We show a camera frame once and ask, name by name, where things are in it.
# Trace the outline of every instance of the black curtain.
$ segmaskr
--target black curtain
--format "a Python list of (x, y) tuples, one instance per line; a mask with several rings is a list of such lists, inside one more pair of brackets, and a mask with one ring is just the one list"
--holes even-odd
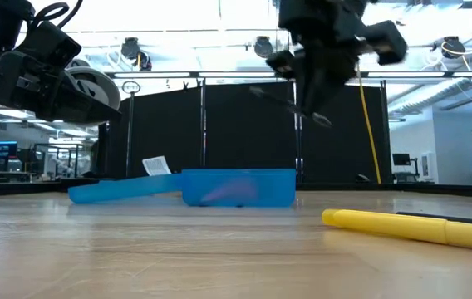
[[(130, 100), (122, 102), (122, 122), (111, 129), (111, 164), (117, 178), (125, 177), (127, 148), (126, 111)], [(200, 89), (170, 91), (135, 98), (133, 131), (131, 136), (130, 177), (146, 176), (143, 159), (164, 156), (173, 172), (200, 168), (201, 127)]]
[(251, 86), (293, 101), (288, 82), (206, 86), (206, 168), (295, 168), (293, 114), (253, 95)]
[[(382, 183), (391, 183), (389, 125), (385, 92), (364, 87), (367, 112), (379, 161)], [(304, 183), (351, 184), (357, 174), (376, 182), (369, 134), (358, 86), (346, 86), (321, 110), (333, 124), (324, 128), (302, 120), (301, 156)]]

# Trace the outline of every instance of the table surface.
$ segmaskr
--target table surface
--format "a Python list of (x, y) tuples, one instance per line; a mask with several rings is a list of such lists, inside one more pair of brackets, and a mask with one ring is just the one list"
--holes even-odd
[(472, 218), (472, 198), (395, 192), (289, 209), (0, 197), (0, 298), (472, 298), (472, 249), (326, 228), (325, 208)]

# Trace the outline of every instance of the computer monitor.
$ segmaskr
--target computer monitor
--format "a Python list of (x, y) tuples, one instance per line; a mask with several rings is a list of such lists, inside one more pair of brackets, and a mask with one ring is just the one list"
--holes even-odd
[(0, 141), (0, 159), (16, 159), (17, 158), (17, 142), (16, 141)]
[(395, 166), (410, 166), (410, 154), (393, 154), (393, 164)]

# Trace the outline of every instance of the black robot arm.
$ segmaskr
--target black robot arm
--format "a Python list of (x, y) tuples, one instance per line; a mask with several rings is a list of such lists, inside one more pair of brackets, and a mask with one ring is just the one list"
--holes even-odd
[(404, 60), (407, 45), (393, 22), (363, 24), (366, 5), (367, 0), (279, 1), (278, 26), (290, 32), (294, 44), (302, 45), (294, 55), (281, 51), (266, 60), (280, 76), (297, 83), (297, 105), (284, 105), (328, 125), (318, 111), (356, 75), (360, 55), (375, 52), (380, 65)]
[[(52, 4), (35, 15), (27, 0), (0, 0), (0, 105), (31, 110), (43, 120), (89, 124), (120, 118), (120, 112), (96, 98), (87, 84), (65, 70), (81, 46), (61, 27), (81, 3), (78, 0), (71, 13), (55, 26), (49, 21), (68, 11), (65, 3)], [(27, 23), (26, 39), (15, 48), (23, 22)]]

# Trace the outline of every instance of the yellow highlighter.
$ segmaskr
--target yellow highlighter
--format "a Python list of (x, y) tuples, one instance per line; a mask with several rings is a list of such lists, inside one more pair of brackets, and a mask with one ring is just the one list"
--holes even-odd
[(364, 233), (472, 248), (472, 224), (469, 223), (345, 209), (326, 209), (322, 221)]

